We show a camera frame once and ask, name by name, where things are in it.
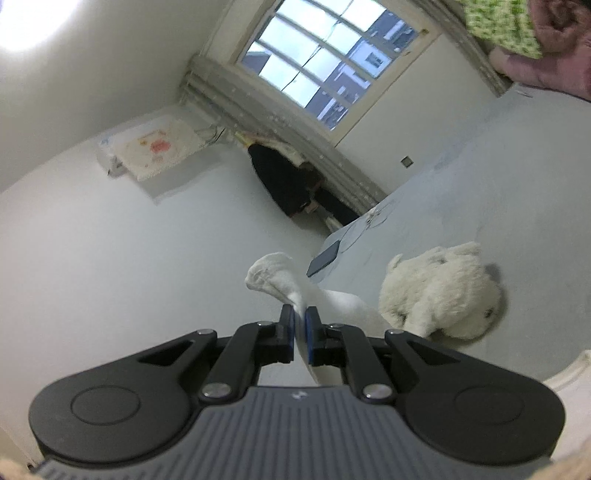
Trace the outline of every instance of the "cable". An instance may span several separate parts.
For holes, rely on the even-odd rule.
[[[223,135],[223,133],[224,133],[225,131],[226,131],[226,128],[222,128],[222,131],[221,131],[221,132],[219,133],[219,135],[218,135],[218,136],[215,138],[215,140],[210,140],[210,141],[207,143],[207,146],[209,146],[209,145],[213,145],[214,143],[216,143],[216,142],[217,142],[217,141],[218,141],[218,140],[221,138],[221,136]]]

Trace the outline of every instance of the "window pane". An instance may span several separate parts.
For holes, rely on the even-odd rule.
[[[298,74],[298,71],[269,51],[259,51],[260,45],[255,49],[249,48],[242,63],[253,72],[258,73],[267,82],[279,90],[283,90],[287,84]]]
[[[351,3],[351,0],[316,0],[320,5],[330,8],[337,15],[342,15]]]
[[[342,16],[365,32],[385,11],[386,9],[374,0],[353,0]]]
[[[404,20],[399,20],[391,31],[384,35],[384,39],[387,40],[389,45],[392,45],[393,50],[396,52],[403,51],[415,38],[417,38],[417,32],[412,27],[409,27]]]
[[[335,25],[332,32],[323,40],[339,52],[347,55],[355,44],[361,40],[361,37],[349,27],[345,27],[340,23]]]
[[[349,52],[348,57],[357,65],[363,67],[374,78],[379,77],[392,63],[390,57],[366,40],[355,45],[355,48]]]
[[[322,40],[328,38],[337,23],[332,15],[304,0],[285,0],[277,11]]]
[[[295,77],[295,80],[283,89],[283,93],[291,97],[295,103],[306,107],[318,90],[320,90],[318,85],[305,75],[299,73]]]
[[[333,130],[348,112],[346,107],[322,90],[316,93],[306,110],[330,130]]]
[[[276,48],[299,65],[303,65],[318,50],[318,44],[293,27],[273,18],[261,35],[261,40]]]
[[[306,70],[316,75],[320,80],[326,79],[342,65],[339,58],[335,57],[325,48],[321,48],[306,64]]]

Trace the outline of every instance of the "towel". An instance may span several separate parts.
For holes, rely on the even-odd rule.
[[[580,0],[530,0],[529,8],[545,54],[571,50],[591,29],[591,10]]]
[[[559,460],[591,438],[591,350],[544,383],[560,397],[566,410],[566,424],[552,454],[553,460]]]
[[[344,323],[361,328],[365,335],[383,337],[391,325],[380,313],[367,305],[357,295],[342,291],[323,290],[297,268],[285,253],[262,257],[248,270],[245,280],[250,290],[261,291],[275,297],[281,303],[292,305],[303,320],[308,307],[317,307],[322,323]],[[300,355],[308,358],[306,331],[301,321],[295,329]],[[340,371],[334,367],[310,367],[308,371],[318,385],[340,385]]]
[[[539,60],[509,54],[499,47],[491,51],[489,58],[497,72],[514,82],[591,100],[591,32],[580,37],[575,48],[549,53]]]

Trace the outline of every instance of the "window frame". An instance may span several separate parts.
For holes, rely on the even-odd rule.
[[[333,130],[329,130],[320,120],[318,120],[312,113],[305,110],[304,107],[297,104],[293,101],[289,96],[285,93],[281,92],[277,88],[275,88],[272,84],[268,83],[264,78],[257,75],[255,72],[247,68],[245,65],[242,64],[242,59],[250,46],[253,42],[258,40],[260,33],[264,30],[267,26],[268,22],[274,17],[277,17],[281,20],[284,20],[285,17],[281,15],[277,15],[276,11],[281,6],[284,0],[265,0],[259,11],[256,18],[253,19],[251,22],[247,33],[242,37],[242,41],[239,43],[238,48],[235,50],[234,54],[230,59],[231,65],[236,68],[240,74],[245,75],[251,81],[254,80],[256,86],[259,90],[264,91],[267,95],[271,95],[274,99],[281,101],[282,104],[286,105],[289,104],[288,109],[298,115],[301,119],[305,119],[307,123],[314,125],[316,128],[319,129],[320,133],[324,137],[326,137],[333,145],[337,146],[341,140],[355,127],[355,125],[363,118],[363,116],[371,109],[371,107],[378,101],[378,99],[392,86],[392,84],[404,73],[404,71],[416,60],[421,53],[435,41],[435,39],[441,34],[441,31],[437,28],[436,24],[432,22],[429,17],[423,14],[418,8],[414,5],[411,5],[407,2],[407,0],[376,0],[380,3],[384,8],[394,13],[396,16],[400,17],[406,24],[412,27],[416,32],[416,38],[410,43],[410,45],[403,50],[400,54],[393,58],[393,62],[378,76],[378,78],[373,78],[367,72],[363,72],[360,76],[363,80],[371,79],[372,84],[368,87],[365,94],[358,99],[353,105],[350,102],[345,101],[345,106],[348,107],[349,111],[347,115],[336,125]],[[324,7],[323,5],[318,4],[315,0],[304,0],[308,3],[311,3],[315,7],[318,7],[330,15],[338,17],[339,21],[341,21],[344,25],[349,26],[349,22],[347,22],[344,18],[339,17],[334,12],[330,12],[330,9]],[[296,28],[296,30],[305,30],[302,27]],[[353,30],[359,34],[360,29],[353,25]],[[314,35],[310,34],[309,32],[306,33],[309,38],[314,39]],[[361,35],[362,38],[369,39],[372,44],[376,47],[380,48],[381,42],[375,42],[375,39],[369,37],[365,32]],[[326,43],[321,41],[319,43],[322,47],[325,47]],[[384,52],[387,55],[395,55],[395,52],[392,52],[389,48],[386,49]],[[362,67],[355,64],[353,60],[348,59],[345,61],[342,59],[344,63],[349,64],[355,69],[355,72],[359,72],[362,70]],[[306,74],[302,72],[308,78],[313,77],[312,74]],[[322,86],[322,83],[319,84],[321,89],[327,90]],[[336,92],[327,91],[329,94],[333,94]],[[340,96],[337,94],[336,96],[333,95],[339,103],[343,105],[340,101]]]

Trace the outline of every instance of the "white wall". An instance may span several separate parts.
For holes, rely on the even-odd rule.
[[[199,328],[277,319],[248,268],[284,251],[306,269],[326,237],[280,211],[239,147],[140,184],[107,177],[95,144],[0,194],[0,424],[30,455],[28,405],[47,383]]]
[[[44,44],[0,49],[0,192],[60,151],[171,103],[227,3],[84,0]]]
[[[435,160],[493,93],[441,35],[392,84],[337,148],[386,192]],[[406,169],[400,161],[410,156]]]

